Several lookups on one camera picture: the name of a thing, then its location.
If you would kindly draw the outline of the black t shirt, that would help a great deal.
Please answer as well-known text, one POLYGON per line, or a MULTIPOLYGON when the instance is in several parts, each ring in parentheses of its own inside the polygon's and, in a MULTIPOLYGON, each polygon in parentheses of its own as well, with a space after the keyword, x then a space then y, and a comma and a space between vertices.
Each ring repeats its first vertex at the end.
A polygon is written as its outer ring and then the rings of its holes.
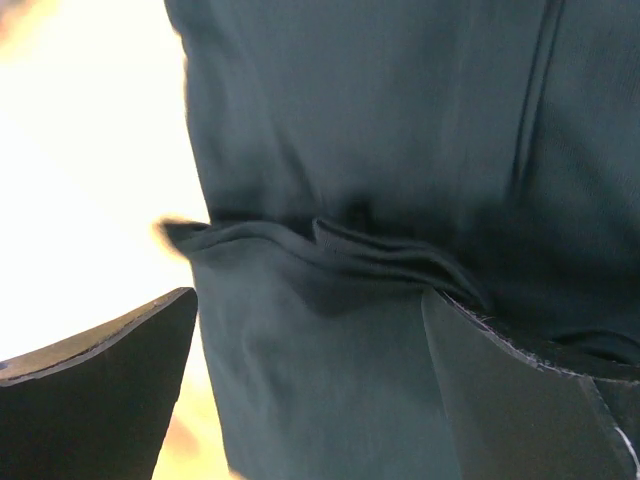
POLYGON ((170 1, 232 471, 457 479, 425 324, 639 362, 635 1, 170 1))

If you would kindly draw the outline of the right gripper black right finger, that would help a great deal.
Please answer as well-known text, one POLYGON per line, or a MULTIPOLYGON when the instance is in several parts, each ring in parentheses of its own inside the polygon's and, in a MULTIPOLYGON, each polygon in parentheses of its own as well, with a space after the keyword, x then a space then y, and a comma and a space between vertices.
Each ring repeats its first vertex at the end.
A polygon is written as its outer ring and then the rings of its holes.
POLYGON ((639 370, 422 298, 464 479, 636 479, 639 370))

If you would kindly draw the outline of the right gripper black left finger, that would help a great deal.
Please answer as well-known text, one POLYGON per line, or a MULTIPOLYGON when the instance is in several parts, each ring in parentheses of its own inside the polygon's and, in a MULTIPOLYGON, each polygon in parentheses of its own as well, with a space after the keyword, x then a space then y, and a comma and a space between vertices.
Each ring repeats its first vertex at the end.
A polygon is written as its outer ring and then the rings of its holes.
POLYGON ((198 300, 175 289, 1 363, 4 479, 149 479, 179 397, 198 300))

